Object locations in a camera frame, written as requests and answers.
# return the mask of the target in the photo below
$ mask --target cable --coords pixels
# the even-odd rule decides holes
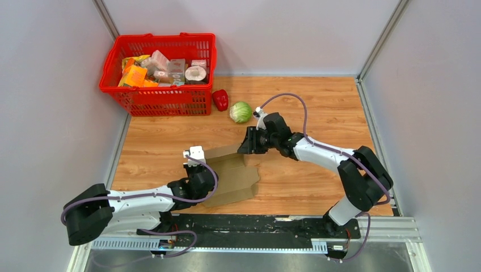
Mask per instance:
[[[200,199],[186,199],[186,198],[176,197],[174,195],[163,194],[163,193],[133,194],[133,195],[125,196],[125,197],[91,197],[91,198],[86,198],[86,199],[76,201],[76,202],[68,205],[67,207],[65,207],[65,209],[62,211],[62,214],[60,215],[60,221],[62,222],[63,225],[65,225],[66,224],[65,215],[72,208],[77,207],[77,206],[79,206],[81,204],[84,204],[84,203],[88,203],[88,202],[92,202],[92,201],[98,201],[98,200],[117,200],[117,201],[120,201],[120,200],[127,200],[127,199],[131,199],[131,198],[139,198],[139,197],[167,197],[167,198],[172,198],[172,199],[176,199],[176,200],[183,201],[183,202],[189,202],[189,203],[200,203],[200,202],[206,201],[217,191],[217,186],[218,186],[217,175],[214,172],[214,170],[212,170],[212,168],[210,166],[208,166],[206,163],[204,163],[203,161],[196,160],[196,159],[194,159],[190,156],[185,156],[185,157],[189,160],[193,160],[196,163],[202,164],[202,166],[207,168],[207,170],[209,170],[212,173],[212,175],[214,176],[214,189],[212,189],[212,192],[210,192],[206,197],[200,198]]]
[[[379,186],[379,188],[381,188],[382,192],[384,193],[384,195],[386,196],[386,200],[385,201],[382,201],[382,202],[378,202],[376,203],[376,205],[382,205],[382,204],[387,204],[391,201],[391,196],[389,195],[389,192],[386,190],[386,188],[381,184],[381,182],[371,173],[371,171],[366,167],[364,166],[358,159],[356,159],[354,156],[352,156],[351,154],[348,154],[346,152],[343,152],[343,151],[340,151],[340,150],[337,150],[335,148],[332,148],[330,146],[325,146],[323,144],[320,144],[320,143],[315,143],[313,142],[311,139],[309,139],[309,137],[307,136],[307,106],[306,106],[306,103],[304,102],[304,100],[294,94],[294,93],[290,93],[290,92],[283,92],[283,93],[280,93],[278,95],[275,95],[275,96],[272,96],[271,98],[269,98],[264,104],[262,104],[262,106],[260,106],[260,108],[264,108],[269,102],[271,102],[273,99],[279,97],[279,96],[283,96],[283,95],[286,95],[286,96],[294,96],[295,98],[297,98],[301,103],[302,103],[302,106],[304,107],[304,123],[303,123],[303,126],[302,126],[302,133],[304,134],[304,138],[306,138],[306,140],[313,146],[317,146],[317,147],[320,147],[322,149],[325,149],[325,150],[329,150],[329,151],[332,151],[334,153],[337,153],[337,154],[340,154],[340,155],[343,155],[343,156],[346,156],[348,157],[349,159],[351,159],[353,162],[355,162],[359,167],[361,167],[362,170],[364,170],[366,172],[366,174],[368,174],[368,176],[373,179],[373,181]]]
[[[172,226],[172,231],[174,231],[174,227],[175,227],[175,231],[179,231],[179,227],[177,226],[177,224],[174,224],[174,225]],[[179,238],[179,236],[176,235],[176,236],[175,236],[175,241],[172,242],[173,245],[175,245],[175,243],[177,243],[178,238]]]
[[[360,216],[360,215],[366,215],[368,217],[368,227],[366,228],[366,235],[364,236],[364,240],[362,241],[361,247],[357,250],[357,252],[354,255],[350,256],[349,258],[344,258],[344,259],[331,258],[332,260],[339,263],[348,262],[348,261],[354,260],[357,256],[359,256],[359,254],[361,254],[362,250],[364,249],[364,246],[366,245],[366,242],[368,241],[369,230],[371,229],[371,215],[368,212],[361,212],[357,216]]]
[[[346,233],[347,233],[347,243],[346,243],[346,250],[349,248],[349,244],[351,243],[351,233],[349,230],[346,228]]]
[[[302,126],[302,133],[304,134],[304,138],[306,138],[306,140],[313,146],[317,146],[317,147],[320,147],[320,148],[323,148],[325,150],[329,150],[329,151],[332,151],[334,153],[337,153],[337,154],[340,154],[340,155],[343,155],[343,156],[346,156],[348,157],[349,159],[351,159],[353,162],[355,162],[361,169],[363,169],[367,174],[368,176],[374,180],[374,182],[379,186],[379,188],[381,188],[382,192],[384,193],[384,195],[386,196],[386,200],[385,201],[382,201],[382,202],[377,202],[375,205],[383,205],[383,204],[387,204],[391,201],[391,196],[389,195],[389,192],[386,190],[386,188],[381,184],[381,182],[371,173],[371,171],[366,167],[364,166],[357,158],[355,158],[354,156],[352,156],[351,154],[348,154],[346,152],[343,152],[343,151],[340,151],[340,150],[337,150],[335,148],[332,148],[330,146],[325,146],[323,144],[320,144],[320,143],[315,143],[313,142],[311,139],[309,139],[309,137],[307,136],[307,106],[306,106],[306,103],[304,102],[304,100],[294,94],[294,93],[290,93],[290,92],[283,92],[283,93],[280,93],[280,94],[277,94],[275,96],[272,96],[271,98],[269,98],[264,104],[262,104],[262,106],[260,106],[260,108],[264,108],[269,102],[271,102],[272,100],[274,100],[275,98],[279,97],[279,96],[293,96],[295,98],[297,98],[302,106],[304,107],[304,123],[303,123],[303,126]],[[356,217],[362,215],[362,214],[365,214],[368,216],[368,227],[367,227],[367,230],[366,230],[366,235],[364,236],[364,241],[362,242],[362,245],[361,247],[359,248],[359,250],[356,252],[356,254],[354,254],[352,257],[349,257],[349,258],[346,258],[346,259],[342,259],[342,260],[338,260],[338,259],[334,259],[334,260],[337,260],[339,262],[344,262],[344,261],[350,261],[354,258],[356,258],[361,252],[362,250],[364,249],[364,246],[366,245],[366,242],[368,240],[368,236],[369,236],[369,230],[371,228],[371,216],[369,215],[369,213],[367,212],[361,212],[359,213]]]
[[[160,197],[168,197],[168,198],[172,198],[172,199],[176,199],[176,200],[179,200],[179,201],[184,201],[184,202],[189,202],[189,203],[200,203],[202,201],[205,201],[207,199],[209,199],[216,191],[217,191],[217,187],[218,187],[218,179],[217,179],[217,175],[215,173],[215,171],[210,167],[208,166],[206,163],[204,163],[203,161],[200,161],[200,160],[197,160],[197,159],[194,159],[190,156],[185,156],[187,159],[189,160],[192,160],[196,163],[199,163],[201,164],[202,166],[204,166],[205,168],[207,168],[207,170],[209,170],[211,173],[212,173],[212,176],[214,177],[214,188],[212,189],[212,191],[204,198],[200,198],[200,199],[186,199],[186,198],[181,198],[181,197],[176,197],[174,195],[169,195],[169,194],[163,194],[163,193],[148,193],[148,194],[134,194],[134,195],[129,195],[129,196],[125,196],[125,197],[91,197],[91,198],[86,198],[86,199],[82,199],[82,200],[79,200],[79,201],[76,201],[70,205],[68,205],[67,207],[65,207],[65,209],[62,211],[62,214],[60,215],[60,221],[62,222],[63,225],[66,225],[66,219],[65,219],[65,216],[66,214],[71,210],[73,209],[74,207],[77,207],[81,204],[84,204],[84,203],[88,203],[88,202],[92,202],[92,201],[98,201],[98,200],[117,200],[117,201],[121,201],[121,200],[126,200],[126,199],[132,199],[132,198],[139,198],[139,197],[157,197],[157,196],[160,196]],[[184,233],[188,233],[188,234],[191,234],[194,236],[194,239],[193,239],[193,242],[187,246],[185,249],[179,251],[179,252],[176,252],[174,254],[169,254],[169,255],[155,255],[156,257],[161,257],[161,258],[172,258],[172,257],[177,257],[177,256],[180,256],[184,253],[187,253],[187,251],[189,251],[194,245],[195,243],[197,242],[197,234],[193,231],[173,231],[173,232],[154,232],[154,231],[150,231],[148,229],[141,229],[142,231],[150,234],[150,235],[162,235],[162,236],[169,236],[169,235],[178,235],[178,234],[184,234]],[[126,266],[126,265],[130,265],[130,264],[133,264],[135,262],[139,262],[139,261],[143,261],[143,260],[146,260],[148,258],[152,258],[151,255],[149,256],[145,256],[145,257],[141,257],[141,258],[138,258],[136,260],[133,260],[133,261],[130,261],[130,262],[127,262],[127,263],[122,263],[120,265],[112,265],[112,266],[108,266],[108,265],[102,265],[98,262],[95,261],[95,258],[92,258],[92,262],[97,265],[97,266],[100,266],[102,268],[110,268],[110,269],[113,269],[113,268],[117,268],[117,267],[122,267],[122,266]]]

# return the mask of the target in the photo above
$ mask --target plastic container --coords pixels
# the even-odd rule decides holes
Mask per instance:
[[[168,59],[207,61],[208,84],[169,87],[117,87],[122,77],[121,62],[127,57],[159,50]],[[108,53],[100,90],[109,94],[132,116],[209,115],[216,67],[216,37],[211,33],[181,33],[178,36],[122,35]]]

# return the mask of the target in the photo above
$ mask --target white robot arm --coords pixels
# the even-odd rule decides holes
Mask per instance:
[[[69,244],[85,244],[117,231],[171,231],[170,222],[166,222],[171,219],[170,212],[201,202],[215,184],[213,172],[200,164],[205,163],[201,146],[191,147],[183,155],[188,158],[184,163],[186,178],[154,189],[127,192],[108,191],[104,184],[95,184],[72,199],[62,213]]]
[[[346,195],[323,217],[328,234],[335,236],[342,231],[349,220],[369,211],[393,186],[391,177],[370,148],[340,148],[316,141],[303,133],[292,133],[279,113],[267,114],[259,107],[254,116],[258,124],[247,128],[238,153],[263,154],[275,148],[282,156],[314,163],[340,176]],[[362,174],[358,169],[360,164],[371,175]]]

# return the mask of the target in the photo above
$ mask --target cabbage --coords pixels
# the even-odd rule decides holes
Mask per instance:
[[[245,102],[237,102],[232,107],[230,107],[229,111],[230,118],[234,120],[236,123],[245,123],[249,121],[252,116],[252,109],[249,104]]]

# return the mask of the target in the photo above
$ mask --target cardboard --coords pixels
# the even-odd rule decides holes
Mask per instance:
[[[258,169],[246,166],[244,155],[237,154],[239,144],[204,151],[207,164],[219,175],[216,193],[204,201],[206,207],[215,207],[253,198],[258,192]]]

